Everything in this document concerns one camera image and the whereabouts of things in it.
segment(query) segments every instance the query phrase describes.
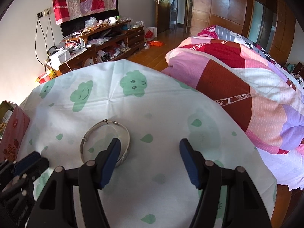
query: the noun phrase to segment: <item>television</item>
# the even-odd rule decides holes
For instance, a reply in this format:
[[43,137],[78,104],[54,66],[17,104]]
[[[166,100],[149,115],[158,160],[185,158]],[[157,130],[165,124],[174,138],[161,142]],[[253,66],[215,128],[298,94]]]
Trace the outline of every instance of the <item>television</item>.
[[104,11],[100,13],[94,13],[91,15],[79,17],[70,21],[66,21],[60,24],[62,36],[66,37],[72,34],[73,32],[77,32],[83,28],[85,28],[85,21],[89,20],[91,17],[96,18],[99,20],[105,20],[107,18],[118,16],[118,0],[116,0],[116,9]]

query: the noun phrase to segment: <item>orange plastic bag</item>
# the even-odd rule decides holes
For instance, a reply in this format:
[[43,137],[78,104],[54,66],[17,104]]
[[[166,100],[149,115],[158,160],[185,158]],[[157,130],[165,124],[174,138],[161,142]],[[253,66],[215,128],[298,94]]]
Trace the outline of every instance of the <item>orange plastic bag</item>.
[[149,45],[153,46],[163,46],[164,43],[163,42],[160,42],[160,41],[148,41]]

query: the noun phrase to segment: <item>bracelet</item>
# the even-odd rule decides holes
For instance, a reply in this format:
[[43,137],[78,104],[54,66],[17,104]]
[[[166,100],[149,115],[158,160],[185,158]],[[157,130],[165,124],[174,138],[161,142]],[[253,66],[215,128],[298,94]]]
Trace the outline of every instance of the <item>bracelet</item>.
[[92,132],[94,130],[98,129],[99,127],[101,127],[103,125],[109,125],[109,124],[120,126],[120,127],[124,128],[127,131],[127,134],[128,134],[127,148],[124,151],[123,155],[120,158],[118,158],[115,167],[120,166],[125,161],[126,157],[128,156],[129,149],[130,149],[130,133],[129,133],[129,131],[127,130],[127,128],[124,125],[122,125],[122,124],[120,124],[118,122],[115,122],[115,121],[108,121],[107,119],[105,119],[105,120],[103,120],[101,122],[96,123],[93,127],[91,127],[88,130],[88,132],[84,135],[84,137],[82,138],[82,141],[80,143],[80,157],[81,157],[81,160],[82,160],[83,163],[85,163],[85,159],[84,159],[84,156],[83,156],[83,145],[84,145],[84,143],[87,142],[88,137],[92,134]]

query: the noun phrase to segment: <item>wall socket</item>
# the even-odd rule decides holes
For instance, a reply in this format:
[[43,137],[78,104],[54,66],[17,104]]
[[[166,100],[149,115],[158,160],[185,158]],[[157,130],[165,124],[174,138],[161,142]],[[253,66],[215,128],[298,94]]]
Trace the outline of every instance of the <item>wall socket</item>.
[[37,18],[40,19],[43,16],[48,16],[51,13],[51,9],[52,8],[49,7],[47,9],[43,10],[42,12],[38,13]]

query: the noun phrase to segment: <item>bag of snacks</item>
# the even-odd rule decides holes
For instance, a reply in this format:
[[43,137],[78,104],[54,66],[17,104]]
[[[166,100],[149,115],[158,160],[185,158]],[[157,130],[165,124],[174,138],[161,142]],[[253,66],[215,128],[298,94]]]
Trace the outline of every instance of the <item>bag of snacks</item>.
[[0,104],[0,161],[14,161],[29,125],[29,117],[15,103]]

